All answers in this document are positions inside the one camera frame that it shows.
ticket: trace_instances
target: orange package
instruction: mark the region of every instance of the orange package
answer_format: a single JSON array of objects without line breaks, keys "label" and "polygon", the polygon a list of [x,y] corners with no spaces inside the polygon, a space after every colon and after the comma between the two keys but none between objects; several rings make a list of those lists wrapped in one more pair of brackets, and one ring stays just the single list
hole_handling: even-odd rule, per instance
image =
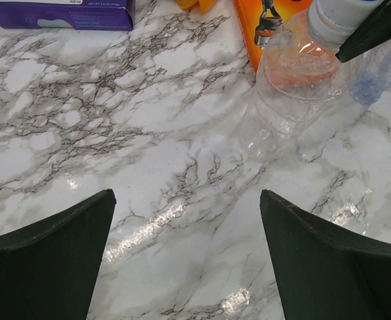
[{"label": "orange package", "polygon": [[311,2],[312,0],[234,0],[244,42],[255,72],[258,70],[262,48],[274,31],[283,21],[307,9]]},{"label": "orange package", "polygon": [[192,8],[197,3],[200,4],[200,12],[204,14],[212,8],[216,2],[216,0],[176,0],[177,4],[181,7],[181,9],[188,10]]}]

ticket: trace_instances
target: purple box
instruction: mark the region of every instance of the purple box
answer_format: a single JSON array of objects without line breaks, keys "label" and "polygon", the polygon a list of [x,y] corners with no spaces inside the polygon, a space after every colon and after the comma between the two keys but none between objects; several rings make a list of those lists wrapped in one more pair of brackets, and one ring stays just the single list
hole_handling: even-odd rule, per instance
[{"label": "purple box", "polygon": [[3,28],[132,30],[135,0],[0,0]]}]

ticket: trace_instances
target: plastic bottle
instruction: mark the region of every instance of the plastic bottle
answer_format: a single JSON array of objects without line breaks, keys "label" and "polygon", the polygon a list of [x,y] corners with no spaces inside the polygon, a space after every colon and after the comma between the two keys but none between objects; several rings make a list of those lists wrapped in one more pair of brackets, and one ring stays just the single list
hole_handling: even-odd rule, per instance
[{"label": "plastic bottle", "polygon": [[354,100],[371,105],[391,89],[391,40],[371,50],[350,88]]},{"label": "plastic bottle", "polygon": [[343,96],[362,57],[341,63],[335,53],[381,2],[314,0],[274,33],[240,125],[240,143],[250,157],[274,159]]}]

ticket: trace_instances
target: clear plastic bottle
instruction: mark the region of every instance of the clear plastic bottle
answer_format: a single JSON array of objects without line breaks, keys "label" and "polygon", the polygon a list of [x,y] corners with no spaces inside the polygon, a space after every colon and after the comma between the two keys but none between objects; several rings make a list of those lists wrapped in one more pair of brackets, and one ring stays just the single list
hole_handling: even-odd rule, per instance
[{"label": "clear plastic bottle", "polygon": [[350,94],[362,105],[371,105],[389,89],[391,89],[391,40],[367,54],[350,88]]},{"label": "clear plastic bottle", "polygon": [[259,161],[274,159],[345,93],[362,57],[342,64],[308,33],[307,11],[287,20],[268,42],[256,75],[240,143]]}]

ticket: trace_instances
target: white marble surface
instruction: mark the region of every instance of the white marble surface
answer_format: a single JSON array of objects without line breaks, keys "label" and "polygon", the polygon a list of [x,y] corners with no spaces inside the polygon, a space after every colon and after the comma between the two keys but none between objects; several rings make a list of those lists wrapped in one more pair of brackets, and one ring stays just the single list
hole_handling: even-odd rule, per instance
[{"label": "white marble surface", "polygon": [[254,76],[230,1],[137,0],[132,33],[0,29],[0,234],[112,188],[89,320],[283,319],[268,188],[391,242],[391,92],[347,97],[276,163],[236,126]]}]

